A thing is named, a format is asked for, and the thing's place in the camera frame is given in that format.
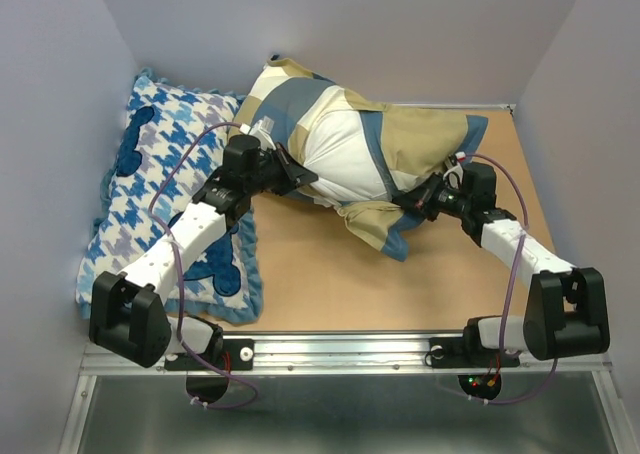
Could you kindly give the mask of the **blue tan white patchwork pillow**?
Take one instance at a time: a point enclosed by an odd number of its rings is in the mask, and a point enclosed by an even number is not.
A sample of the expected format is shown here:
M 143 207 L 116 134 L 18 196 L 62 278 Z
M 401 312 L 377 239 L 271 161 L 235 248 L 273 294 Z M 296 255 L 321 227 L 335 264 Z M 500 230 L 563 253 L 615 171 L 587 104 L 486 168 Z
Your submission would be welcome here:
M 388 257 L 403 261 L 409 246 L 402 234 L 419 226 L 422 220 L 406 213 L 392 198 L 413 190 L 431 174 L 444 172 L 448 156 L 476 151 L 488 120 L 455 110 L 369 101 L 288 58 L 264 65 L 235 120 L 252 125 L 268 116 L 274 121 L 273 141 L 282 144 L 303 165 L 305 143 L 316 121 L 324 114 L 341 110 L 360 115 L 389 199 L 328 205 L 311 185 L 290 195 L 334 209 L 353 235 Z

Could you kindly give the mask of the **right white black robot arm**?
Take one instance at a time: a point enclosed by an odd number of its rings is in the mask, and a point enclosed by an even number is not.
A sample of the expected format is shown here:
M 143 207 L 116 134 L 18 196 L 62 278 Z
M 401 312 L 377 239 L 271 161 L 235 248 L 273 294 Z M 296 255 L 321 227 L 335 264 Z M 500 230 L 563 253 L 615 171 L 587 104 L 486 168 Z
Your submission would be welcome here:
M 505 299 L 521 281 L 528 290 L 521 316 L 505 305 L 499 316 L 469 320 L 460 340 L 463 358 L 482 364 L 495 352 L 527 352 L 538 360 L 601 354 L 610 347 L 605 284 L 594 268 L 579 268 L 545 248 L 528 232 L 528 217 L 497 205 L 497 175 L 504 167 L 485 156 L 435 173 L 394 198 L 406 213 L 434 221 L 456 218 L 480 248 L 510 269 Z

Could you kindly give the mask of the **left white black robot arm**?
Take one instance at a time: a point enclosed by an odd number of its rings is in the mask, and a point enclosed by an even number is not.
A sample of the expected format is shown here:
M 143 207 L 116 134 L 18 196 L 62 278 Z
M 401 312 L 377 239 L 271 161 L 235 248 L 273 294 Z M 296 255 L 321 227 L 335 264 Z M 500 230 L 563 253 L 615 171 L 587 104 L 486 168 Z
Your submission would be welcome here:
M 224 148 L 221 165 L 187 204 L 177 222 L 140 258 L 119 273 L 103 272 L 92 287 L 89 339 L 141 367 L 166 355 L 188 354 L 199 367 L 222 356 L 219 332 L 210 322 L 165 304 L 184 274 L 214 242 L 227 234 L 251 206 L 254 195 L 286 195 L 318 177 L 280 144 L 266 148 L 251 135 L 237 135 Z

